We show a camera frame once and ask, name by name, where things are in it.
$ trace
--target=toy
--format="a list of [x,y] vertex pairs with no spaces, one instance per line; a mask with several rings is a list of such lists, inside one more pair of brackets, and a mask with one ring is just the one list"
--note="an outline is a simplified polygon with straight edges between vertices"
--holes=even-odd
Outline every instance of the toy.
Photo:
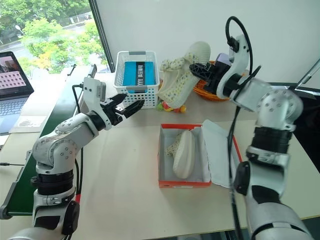
[[175,113],[185,113],[187,111],[187,107],[185,105],[182,105],[179,108],[172,108],[172,107],[169,107],[168,104],[162,100],[158,103],[158,105],[156,106],[156,109],[158,111],[164,110],[166,112],[174,111]]

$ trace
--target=white table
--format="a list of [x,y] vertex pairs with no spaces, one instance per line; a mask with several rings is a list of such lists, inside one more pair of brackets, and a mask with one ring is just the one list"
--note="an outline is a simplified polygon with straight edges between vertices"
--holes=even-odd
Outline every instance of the white table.
[[[225,129],[231,124],[234,113],[231,102],[201,102],[200,108],[200,101],[192,94],[186,103],[186,114],[141,110],[117,127],[100,132],[84,148],[80,218],[72,239],[139,240],[233,228],[228,189],[217,185],[198,189],[158,188],[160,123],[201,123],[210,119]],[[235,136],[243,158],[252,141],[254,117],[253,113],[242,111],[236,124]],[[19,151],[14,147],[18,136],[10,136],[1,152],[8,162],[20,161],[37,138],[32,133],[20,137],[24,139],[18,141]],[[281,200],[301,218],[319,216],[320,174],[294,136],[289,153],[292,158],[287,188]],[[17,173],[14,168],[0,169],[1,201]],[[237,203],[240,222],[245,227],[242,196],[237,195]],[[30,224],[30,217],[3,220],[0,239]]]

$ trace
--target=white lattice shoe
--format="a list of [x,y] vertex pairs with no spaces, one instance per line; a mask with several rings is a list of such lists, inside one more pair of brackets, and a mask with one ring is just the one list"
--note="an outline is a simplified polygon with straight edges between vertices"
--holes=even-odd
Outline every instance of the white lattice shoe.
[[157,95],[164,100],[171,108],[180,108],[187,100],[193,87],[199,81],[199,78],[193,76],[189,70],[190,64],[201,63],[206,64],[210,59],[210,46],[203,41],[197,41],[190,46],[177,68],[173,70],[171,62],[163,62],[160,69],[163,70],[164,88],[161,87]]
[[185,130],[177,135],[175,141],[165,153],[173,156],[173,172],[178,178],[186,179],[190,176],[195,165],[196,141],[191,131]]

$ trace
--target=orange shoe box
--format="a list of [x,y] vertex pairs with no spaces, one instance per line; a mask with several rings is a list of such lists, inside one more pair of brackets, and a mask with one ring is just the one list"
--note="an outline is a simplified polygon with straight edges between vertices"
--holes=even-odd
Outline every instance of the orange shoe box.
[[[176,136],[192,131],[195,137],[195,162],[191,175],[178,178],[173,172],[174,158],[165,150],[174,143]],[[206,188],[212,183],[229,187],[228,132],[217,124],[205,120],[203,124],[161,124],[158,150],[159,188]],[[233,178],[238,164],[242,162],[237,141],[233,137],[231,168]]]

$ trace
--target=tree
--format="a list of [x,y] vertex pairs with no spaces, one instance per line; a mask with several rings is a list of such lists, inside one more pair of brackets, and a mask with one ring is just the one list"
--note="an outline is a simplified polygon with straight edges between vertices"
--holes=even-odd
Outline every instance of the tree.
[[73,44],[72,33],[58,24],[45,18],[28,21],[23,29],[21,39],[32,55],[39,68],[47,69],[50,73],[60,73],[61,70],[74,62],[74,55],[70,52]]
[[23,29],[26,22],[41,18],[65,26],[70,24],[69,17],[90,10],[88,0],[1,0],[0,31],[15,31],[15,25]]
[[75,53],[81,56],[82,63],[89,64],[90,54],[97,54],[101,63],[107,65],[105,51],[102,47],[96,24],[93,20],[87,21],[85,31],[77,37]]
[[37,66],[35,64],[35,62],[25,56],[19,57],[18,61],[19,61],[21,68],[23,69],[24,74],[27,77],[32,79],[32,73]]
[[25,0],[1,0],[0,31],[25,26],[26,20],[32,17],[30,5]]

